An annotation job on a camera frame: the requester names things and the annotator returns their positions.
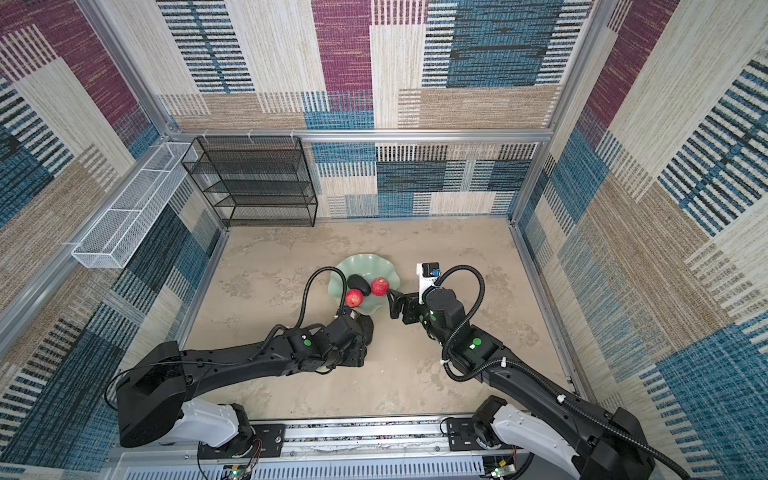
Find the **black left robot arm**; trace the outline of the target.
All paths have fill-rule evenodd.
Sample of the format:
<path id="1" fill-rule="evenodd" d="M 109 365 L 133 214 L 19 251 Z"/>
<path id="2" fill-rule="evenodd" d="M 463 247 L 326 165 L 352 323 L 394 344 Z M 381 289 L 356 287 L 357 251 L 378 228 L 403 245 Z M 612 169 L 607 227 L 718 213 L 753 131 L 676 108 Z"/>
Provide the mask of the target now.
<path id="1" fill-rule="evenodd" d="M 329 372 L 364 365 L 374 323 L 345 309 L 330 324 L 275 326 L 257 343 L 215 350 L 156 346 L 116 382 L 120 445 L 158 441 L 192 414 L 183 405 L 225 386 L 264 377 Z"/>

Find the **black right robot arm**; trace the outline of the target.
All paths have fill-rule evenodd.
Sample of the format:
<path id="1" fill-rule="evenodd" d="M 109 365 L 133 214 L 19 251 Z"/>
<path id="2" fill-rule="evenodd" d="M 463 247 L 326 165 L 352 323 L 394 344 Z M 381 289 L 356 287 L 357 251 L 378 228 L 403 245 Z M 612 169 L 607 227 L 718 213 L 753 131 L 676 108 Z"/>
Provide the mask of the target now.
<path id="1" fill-rule="evenodd" d="M 457 382 L 477 380 L 498 390 L 473 417 L 486 447 L 521 447 L 575 479 L 647 479 L 656 462 L 639 446 L 645 436 L 627 410 L 609 412 L 577 397 L 531 368 L 510 348 L 466 321 L 449 289 L 425 299 L 391 290 L 390 315 L 420 324 L 442 347 L 441 362 Z"/>

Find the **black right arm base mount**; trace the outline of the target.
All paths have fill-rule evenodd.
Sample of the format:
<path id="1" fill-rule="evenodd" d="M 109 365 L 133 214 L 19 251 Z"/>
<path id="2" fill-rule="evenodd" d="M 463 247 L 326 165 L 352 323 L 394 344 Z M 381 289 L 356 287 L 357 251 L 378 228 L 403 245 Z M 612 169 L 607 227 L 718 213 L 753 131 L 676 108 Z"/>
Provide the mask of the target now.
<path id="1" fill-rule="evenodd" d="M 447 439 L 451 452 L 463 451 L 508 451 L 515 445 L 502 443 L 500 440 L 483 440 L 476 431 L 470 417 L 447 416 L 440 420 L 439 430 Z"/>

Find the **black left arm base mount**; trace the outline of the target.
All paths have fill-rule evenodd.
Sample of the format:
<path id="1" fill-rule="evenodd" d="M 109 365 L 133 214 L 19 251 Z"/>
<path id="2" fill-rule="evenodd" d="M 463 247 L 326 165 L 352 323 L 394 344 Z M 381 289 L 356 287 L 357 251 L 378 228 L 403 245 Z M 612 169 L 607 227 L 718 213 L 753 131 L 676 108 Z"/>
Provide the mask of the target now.
<path id="1" fill-rule="evenodd" d="M 220 447 L 199 445 L 197 457 L 200 460 L 277 458 L 282 453 L 285 431 L 284 423 L 252 423 Z"/>

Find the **red apple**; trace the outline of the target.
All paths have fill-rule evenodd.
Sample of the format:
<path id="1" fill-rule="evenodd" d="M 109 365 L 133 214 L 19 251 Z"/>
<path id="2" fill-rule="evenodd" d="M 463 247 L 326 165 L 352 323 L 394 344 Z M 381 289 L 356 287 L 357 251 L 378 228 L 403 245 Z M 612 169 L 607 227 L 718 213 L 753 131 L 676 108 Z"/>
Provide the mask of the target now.
<path id="1" fill-rule="evenodd" d="M 365 300 L 365 296 L 360 290 L 351 289 L 345 295 L 344 303 L 349 308 L 358 308 Z"/>
<path id="2" fill-rule="evenodd" d="M 379 277 L 370 284 L 371 294 L 377 297 L 385 297 L 389 292 L 390 284 L 386 278 Z"/>

